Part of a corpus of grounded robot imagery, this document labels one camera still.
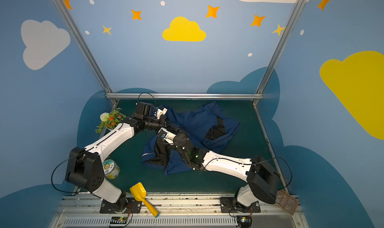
brown plastic grate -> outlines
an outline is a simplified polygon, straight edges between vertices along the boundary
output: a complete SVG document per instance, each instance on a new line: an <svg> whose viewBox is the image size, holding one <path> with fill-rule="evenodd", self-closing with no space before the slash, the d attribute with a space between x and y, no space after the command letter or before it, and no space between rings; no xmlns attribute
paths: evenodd
<svg viewBox="0 0 384 228"><path fill-rule="evenodd" d="M284 190L279 190L276 195L276 205L291 215L294 215L299 201Z"/></svg>

yellow toy shovel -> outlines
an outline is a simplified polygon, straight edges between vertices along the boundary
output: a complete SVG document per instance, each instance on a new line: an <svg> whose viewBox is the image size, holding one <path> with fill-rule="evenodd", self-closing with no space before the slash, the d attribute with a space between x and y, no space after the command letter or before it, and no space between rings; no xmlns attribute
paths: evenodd
<svg viewBox="0 0 384 228"><path fill-rule="evenodd" d="M145 197L147 196L147 192L141 182L132 186L131 188L129 188L129 190L138 202L142 201L146 205L146 207L149 209L149 211L155 218L159 216L159 212L156 210L156 208L153 207L148 201L146 201Z"/></svg>

green table surface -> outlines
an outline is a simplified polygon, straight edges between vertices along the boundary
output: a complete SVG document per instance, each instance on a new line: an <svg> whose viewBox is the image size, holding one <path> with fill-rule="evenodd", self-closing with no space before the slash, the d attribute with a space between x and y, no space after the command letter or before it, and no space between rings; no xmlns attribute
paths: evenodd
<svg viewBox="0 0 384 228"><path fill-rule="evenodd" d="M209 100L157 100L156 104L169 105L177 112L193 111L212 101ZM219 100L217 104L223 112L240 122L240 129L229 141L223 153L237 158L253 158L261 155L271 159L266 140L251 101ZM130 116L136 109L136 100L120 100L118 107L121 112ZM239 178L220 172L188 171L163 175L161 169L144 167L141 164L142 148L155 135L148 130L142 131L124 142L111 155L120 167L119 176L110 180L116 187L129 193L129 188L141 182L147 192L177 192L177 193L234 193L247 183Z"/></svg>

yellow star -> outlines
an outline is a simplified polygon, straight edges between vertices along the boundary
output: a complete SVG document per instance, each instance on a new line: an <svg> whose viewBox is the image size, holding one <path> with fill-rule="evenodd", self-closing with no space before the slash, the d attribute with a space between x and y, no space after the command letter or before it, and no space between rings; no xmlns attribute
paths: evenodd
<svg viewBox="0 0 384 228"><path fill-rule="evenodd" d="M272 33L278 33L279 36L280 36L281 31L282 31L283 29L285 29L285 27L280 27L280 24L278 24L277 29L276 29L275 31L273 31Z"/></svg>
<svg viewBox="0 0 384 228"><path fill-rule="evenodd" d="M134 20L134 19L138 19L138 20L141 20L141 18L140 18L140 13L141 13L141 11L133 11L132 9L131 9L131 11L132 11L132 14L133 14L133 18L132 18L132 20Z"/></svg>
<svg viewBox="0 0 384 228"><path fill-rule="evenodd" d="M262 20L265 18L264 17L259 17L257 15L255 15L255 20L253 21L253 23L251 24L251 27L254 26L254 25L257 25L257 26L261 26L262 25Z"/></svg>
<svg viewBox="0 0 384 228"><path fill-rule="evenodd" d="M323 11L325 5L327 5L327 3L328 3L329 1L330 1L330 0L322 0L321 3L320 3L317 7L318 7L318 8L321 8L321 10Z"/></svg>
<svg viewBox="0 0 384 228"><path fill-rule="evenodd" d="M72 7L70 6L70 0L64 0L64 3L65 3L65 6L67 6L67 8L72 9Z"/></svg>
<svg viewBox="0 0 384 228"><path fill-rule="evenodd" d="M213 8L213 7L208 5L208 14L207 14L206 18L208 18L208 17L216 18L216 13L217 13L219 8L220 7Z"/></svg>
<svg viewBox="0 0 384 228"><path fill-rule="evenodd" d="M109 35L112 35L109 31L111 30L111 28L106 28L106 27L104 27L104 25L103 25L103 28L104 28L104 31L103 31L103 33L109 33Z"/></svg>

metal beam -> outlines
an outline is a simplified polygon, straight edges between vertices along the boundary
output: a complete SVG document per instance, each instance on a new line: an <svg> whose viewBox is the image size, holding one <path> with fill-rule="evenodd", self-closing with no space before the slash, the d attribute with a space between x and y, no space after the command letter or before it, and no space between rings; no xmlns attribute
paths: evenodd
<svg viewBox="0 0 384 228"><path fill-rule="evenodd" d="M281 53L283 52L283 49L288 41L289 36L292 33L293 28L295 27L297 20L299 19L299 16L301 14L301 11L303 10L304 5L305 5L305 0L296 0L296 3L293 6L291 14L285 25L285 29L283 30L283 34L281 35L279 42L277 43L277 46L272 55L272 58L264 72L264 75L260 81L259 86L257 87L257 90L256 90L257 94L263 93L266 83L271 77L272 71L277 64L277 61L279 60Z"/></svg>
<svg viewBox="0 0 384 228"><path fill-rule="evenodd" d="M140 93L107 93L108 99L137 99ZM234 100L258 100L263 97L262 94L205 94L205 93L151 93L156 99L172 99L172 100L185 100L185 99L206 99L206 100L221 100L221 99L234 99ZM149 94L143 93L140 98L152 99Z"/></svg>
<svg viewBox="0 0 384 228"><path fill-rule="evenodd" d="M80 49L82 50L85 58L88 60L89 65L95 72L97 78L99 79L101 85L103 86L104 90L107 93L112 93L112 89L109 86L107 79L105 78L103 72L101 71L99 65L97 64L91 50L89 49L87 43L85 42L83 36L81 35L81 32L79 30L79 27L77 26L75 20L71 16L71 13L69 12L68 8L65 6L63 0L52 0L54 5L56 6L57 10L59 11L60 15L63 17L64 22L67 24L69 30L71 31L74 39L76 40L77 44L79 45ZM111 99L113 104L117 103L116 99Z"/></svg>

